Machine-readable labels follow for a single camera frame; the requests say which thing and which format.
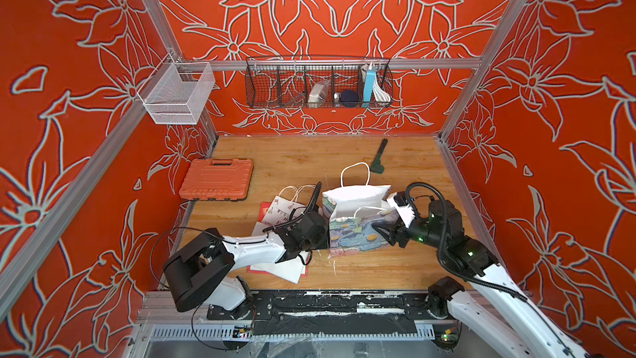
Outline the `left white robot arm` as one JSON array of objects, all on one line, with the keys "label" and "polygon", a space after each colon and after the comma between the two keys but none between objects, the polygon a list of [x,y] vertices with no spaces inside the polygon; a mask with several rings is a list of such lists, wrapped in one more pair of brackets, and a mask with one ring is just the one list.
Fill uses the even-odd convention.
[{"label": "left white robot arm", "polygon": [[263,235],[235,238],[209,228],[177,250],[162,269],[176,310],[183,313],[208,304],[242,314],[251,291],[242,278],[230,278],[231,271],[285,263],[327,248],[329,227],[316,205],[320,193],[318,183],[299,215],[266,228]]}]

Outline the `red RICH paper bag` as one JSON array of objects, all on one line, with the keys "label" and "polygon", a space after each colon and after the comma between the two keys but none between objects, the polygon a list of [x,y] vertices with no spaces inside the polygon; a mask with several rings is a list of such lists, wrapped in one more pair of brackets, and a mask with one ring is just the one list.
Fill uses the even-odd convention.
[{"label": "red RICH paper bag", "polygon": [[[299,215],[305,206],[298,202],[289,201],[282,197],[276,197],[273,203],[263,202],[258,214],[252,236],[260,236],[263,230],[270,225],[278,225],[289,220],[290,215]],[[260,264],[248,267],[248,272],[270,273],[278,278],[282,278],[291,283],[298,283],[301,276],[306,274],[306,265],[303,261],[308,260],[308,253],[302,253],[300,258],[288,260],[279,264]]]}]

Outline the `white happy day paper bag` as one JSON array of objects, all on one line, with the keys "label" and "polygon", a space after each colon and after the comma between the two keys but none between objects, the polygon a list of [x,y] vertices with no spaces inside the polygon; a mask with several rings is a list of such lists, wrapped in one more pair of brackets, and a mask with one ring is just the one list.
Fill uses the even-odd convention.
[{"label": "white happy day paper bag", "polygon": [[[303,186],[300,186],[300,187],[295,187],[295,186],[283,187],[283,189],[280,192],[278,192],[278,195],[276,195],[270,203],[273,203],[273,201],[274,201],[274,199],[276,197],[282,197],[282,198],[285,198],[285,199],[287,199],[289,201],[301,203],[301,202],[299,202],[299,197],[300,197],[301,193],[302,192],[309,192],[310,190],[313,190],[313,189],[314,189],[314,186],[312,186],[312,185],[303,185]],[[285,233],[288,230],[288,227],[290,225],[293,225],[293,224],[285,225],[284,227],[281,227],[281,225],[283,225],[285,223],[288,223],[288,222],[290,222],[292,220],[296,220],[296,218],[298,218],[300,215],[302,215],[303,212],[301,214],[299,214],[299,215],[291,214],[289,220],[286,220],[285,222],[283,222],[281,224],[268,226],[267,228],[265,228],[263,230],[263,234],[260,235],[260,236],[268,236],[268,237],[272,237],[272,238],[273,237],[279,237],[282,240],[282,242],[283,242],[283,248],[286,250],[286,248],[285,248],[285,239],[286,239]],[[286,252],[286,253],[283,253],[282,256],[279,259],[275,260],[275,261],[266,261],[264,263],[259,263],[257,265],[266,264],[266,263],[268,263],[268,264],[279,264],[279,263],[282,263],[282,262],[285,262],[285,261],[288,261],[288,260],[294,260],[295,258],[300,258],[301,254],[302,253],[300,253],[300,252],[298,254],[289,254],[288,252]],[[303,261],[304,265],[306,265],[307,262],[308,262],[308,260],[304,260]]]}]

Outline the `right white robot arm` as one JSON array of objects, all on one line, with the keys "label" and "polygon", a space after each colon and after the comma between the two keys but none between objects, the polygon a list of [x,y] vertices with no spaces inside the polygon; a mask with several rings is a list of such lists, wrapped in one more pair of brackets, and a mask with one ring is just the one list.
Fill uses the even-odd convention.
[{"label": "right white robot arm", "polygon": [[515,284],[494,253],[468,236],[462,214],[439,190],[414,182],[388,196],[395,220],[374,229],[392,246],[411,241],[435,249],[448,275],[431,285],[425,307],[434,318],[468,326],[503,357],[588,357]]}]

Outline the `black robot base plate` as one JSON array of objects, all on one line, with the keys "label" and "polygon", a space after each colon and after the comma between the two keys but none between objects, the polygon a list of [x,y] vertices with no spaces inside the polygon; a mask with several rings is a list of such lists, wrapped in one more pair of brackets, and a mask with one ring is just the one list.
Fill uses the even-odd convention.
[{"label": "black robot base plate", "polygon": [[427,310],[427,292],[397,290],[255,290],[242,315],[209,306],[212,321],[243,321],[264,333],[358,333],[438,328],[449,319]]}]

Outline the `dark green wrench tool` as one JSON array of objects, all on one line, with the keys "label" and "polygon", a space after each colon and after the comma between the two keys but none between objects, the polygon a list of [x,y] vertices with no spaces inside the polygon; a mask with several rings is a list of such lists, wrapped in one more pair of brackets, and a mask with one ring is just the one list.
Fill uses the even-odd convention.
[{"label": "dark green wrench tool", "polygon": [[369,170],[371,173],[375,173],[375,174],[384,173],[384,165],[382,164],[382,156],[384,154],[384,150],[386,149],[388,143],[389,143],[388,139],[383,139],[381,141],[378,151],[376,152],[373,161],[369,165]]}]

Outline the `silver packet in basket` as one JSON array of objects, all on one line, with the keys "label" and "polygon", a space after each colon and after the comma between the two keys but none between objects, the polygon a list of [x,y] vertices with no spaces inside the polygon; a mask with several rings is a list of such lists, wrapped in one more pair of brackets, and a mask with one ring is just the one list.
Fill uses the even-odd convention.
[{"label": "silver packet in basket", "polygon": [[330,95],[330,89],[330,81],[323,80],[316,82],[309,93],[307,107],[309,109],[317,109],[323,106]]}]

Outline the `orange plastic tool case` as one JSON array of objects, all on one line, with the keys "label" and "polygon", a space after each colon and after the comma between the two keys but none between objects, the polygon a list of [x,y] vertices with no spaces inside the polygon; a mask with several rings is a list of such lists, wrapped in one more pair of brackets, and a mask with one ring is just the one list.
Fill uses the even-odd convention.
[{"label": "orange plastic tool case", "polygon": [[251,159],[195,159],[179,195],[189,201],[243,201],[248,196],[252,174]]}]

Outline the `light blue box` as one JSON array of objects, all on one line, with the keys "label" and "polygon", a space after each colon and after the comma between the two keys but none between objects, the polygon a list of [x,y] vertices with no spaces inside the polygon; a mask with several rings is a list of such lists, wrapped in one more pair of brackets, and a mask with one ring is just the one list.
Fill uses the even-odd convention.
[{"label": "light blue box", "polygon": [[373,65],[365,65],[361,68],[364,77],[363,100],[361,106],[368,108],[373,97],[376,82],[376,69]]}]

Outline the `dark blue round object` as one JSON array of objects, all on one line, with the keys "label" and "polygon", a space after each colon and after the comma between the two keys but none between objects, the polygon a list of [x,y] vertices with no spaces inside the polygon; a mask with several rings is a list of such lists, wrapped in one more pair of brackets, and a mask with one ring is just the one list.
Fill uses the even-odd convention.
[{"label": "dark blue round object", "polygon": [[345,89],[340,93],[339,103],[345,108],[356,108],[359,104],[359,95],[352,89]]}]

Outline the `colourful patterned paper bag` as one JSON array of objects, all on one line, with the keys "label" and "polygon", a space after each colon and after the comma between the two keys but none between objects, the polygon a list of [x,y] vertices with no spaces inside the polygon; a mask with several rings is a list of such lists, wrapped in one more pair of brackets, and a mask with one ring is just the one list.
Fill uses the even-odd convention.
[{"label": "colourful patterned paper bag", "polygon": [[387,245],[374,227],[392,225],[399,219],[397,211],[386,201],[390,185],[374,186],[369,178],[355,185],[345,184],[344,177],[340,182],[339,187],[322,193],[331,256],[356,255]]}]

